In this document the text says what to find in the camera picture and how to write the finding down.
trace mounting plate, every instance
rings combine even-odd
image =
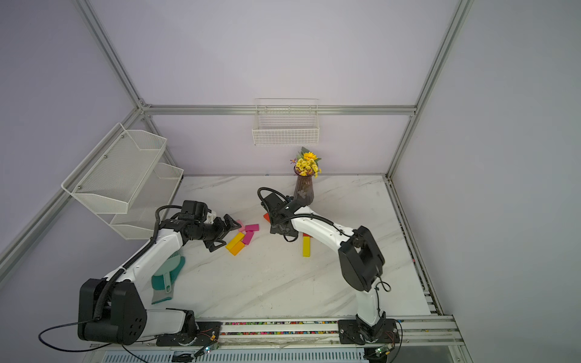
[[[385,319],[384,334],[374,343],[399,343],[400,336],[395,319]],[[341,344],[366,344],[359,336],[359,325],[355,319],[339,320],[339,341]]]
[[[198,334],[196,339],[192,342],[191,338],[183,333],[163,334],[157,337],[156,345],[158,347],[188,347],[188,346],[203,347],[210,342],[212,332],[214,332],[214,335],[216,335],[216,339],[220,337],[220,328],[222,327],[222,322],[198,321],[196,323],[198,324],[200,332],[204,332],[203,334],[207,334],[209,336]]]

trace white mesh shelf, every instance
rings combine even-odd
[[[264,103],[265,99],[258,101],[261,102],[257,103]],[[266,101],[268,101],[267,103],[288,102],[289,106],[264,104],[256,106],[256,118],[252,128],[255,145],[302,146],[318,144],[317,100],[279,99]]]
[[[109,223],[111,228],[125,239],[150,238],[155,226],[155,210],[170,204],[183,173],[183,169],[168,164],[155,165],[129,212],[116,214]]]
[[[120,134],[81,181],[71,190],[62,185],[95,214],[128,213],[166,148],[160,136],[121,124],[116,129]]]

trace purple glass vase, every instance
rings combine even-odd
[[[313,190],[313,176],[307,175],[306,177],[299,175],[295,168],[296,174],[296,187],[295,194],[293,197],[300,201],[301,204],[308,206],[315,199],[315,191]]]

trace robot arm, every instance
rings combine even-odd
[[[262,191],[271,193],[263,197]],[[369,343],[376,341],[383,334],[385,313],[379,316],[378,302],[371,290],[379,282],[385,260],[369,229],[333,223],[270,188],[260,188],[258,195],[269,215],[271,233],[298,237],[299,232],[304,232],[337,251],[343,278],[356,290],[361,338]]]
[[[262,197],[263,190],[271,194]],[[305,232],[337,252],[341,273],[356,290],[360,337],[375,342],[383,334],[386,319],[385,313],[379,316],[371,289],[385,260],[371,232],[363,226],[353,229],[335,224],[273,189],[260,188],[258,193],[270,216],[271,233],[298,237]],[[160,222],[159,211],[168,207],[181,208],[181,212]],[[159,208],[150,241],[117,270],[102,279],[89,279],[81,287],[79,338],[129,345],[140,337],[178,333],[193,341],[198,334],[193,312],[152,306],[147,299],[151,278],[187,241],[202,240],[213,252],[226,244],[222,239],[229,231],[240,227],[228,214],[224,220],[217,218],[201,202]]]
[[[161,209],[181,208],[160,222]],[[79,296],[78,336],[83,340],[133,344],[140,337],[183,333],[193,340],[198,332],[192,311],[159,309],[147,292],[153,274],[190,240],[202,240],[210,252],[226,245],[229,231],[240,228],[228,214],[224,220],[205,203],[186,200],[183,206],[156,211],[152,238],[118,269],[102,279],[89,279]]]

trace white marble surface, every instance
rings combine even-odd
[[[339,317],[357,311],[354,290],[341,275],[337,253],[311,241],[311,257],[302,256],[302,239],[289,243],[269,233],[256,191],[261,186],[292,194],[296,177],[185,177],[174,204],[207,203],[218,216],[228,213],[245,224],[260,224],[251,244],[233,256],[226,248],[208,252],[190,241],[186,264],[174,286],[174,298],[159,307],[194,310],[200,318]],[[381,176],[321,176],[314,183],[317,213],[373,233],[385,258],[381,308],[388,315],[429,315],[406,242]],[[230,232],[226,241],[236,233]]]

